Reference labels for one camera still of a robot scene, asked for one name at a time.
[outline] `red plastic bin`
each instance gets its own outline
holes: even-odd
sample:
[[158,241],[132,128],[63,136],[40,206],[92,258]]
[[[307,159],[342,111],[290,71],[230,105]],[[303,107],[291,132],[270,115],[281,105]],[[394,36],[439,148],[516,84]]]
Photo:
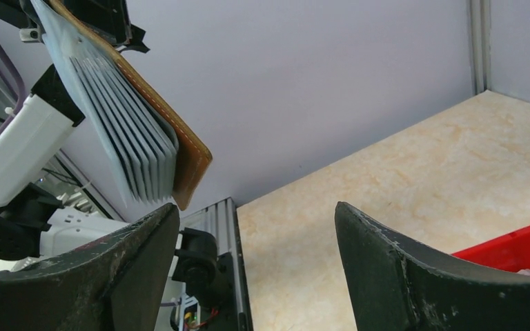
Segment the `red plastic bin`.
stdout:
[[530,226],[461,250],[453,256],[504,271],[530,269]]

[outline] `table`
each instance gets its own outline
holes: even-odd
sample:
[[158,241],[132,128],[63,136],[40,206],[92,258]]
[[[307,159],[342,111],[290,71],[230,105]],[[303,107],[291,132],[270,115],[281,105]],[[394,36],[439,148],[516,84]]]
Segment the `table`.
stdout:
[[238,208],[260,330],[356,330],[334,208],[456,252],[530,224],[530,103],[485,92]]

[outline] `red box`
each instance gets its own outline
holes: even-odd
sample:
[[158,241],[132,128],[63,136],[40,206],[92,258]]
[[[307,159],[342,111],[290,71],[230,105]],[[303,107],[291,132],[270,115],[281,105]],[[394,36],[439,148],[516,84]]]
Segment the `red box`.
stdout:
[[453,256],[504,271],[530,269],[530,226],[461,250]]

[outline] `beige table surface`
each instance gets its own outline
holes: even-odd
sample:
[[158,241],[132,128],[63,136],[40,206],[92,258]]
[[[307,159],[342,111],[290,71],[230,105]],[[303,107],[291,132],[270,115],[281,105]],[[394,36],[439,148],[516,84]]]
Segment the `beige table surface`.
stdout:
[[355,330],[347,201],[444,252],[530,224],[530,103],[485,92],[237,210],[256,331]]

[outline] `marble pattern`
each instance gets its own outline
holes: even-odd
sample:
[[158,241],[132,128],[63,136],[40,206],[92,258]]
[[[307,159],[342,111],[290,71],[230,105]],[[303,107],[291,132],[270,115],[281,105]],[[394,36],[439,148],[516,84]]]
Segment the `marble pattern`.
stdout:
[[355,330],[347,201],[455,252],[530,224],[530,103],[485,92],[238,209],[256,331]]

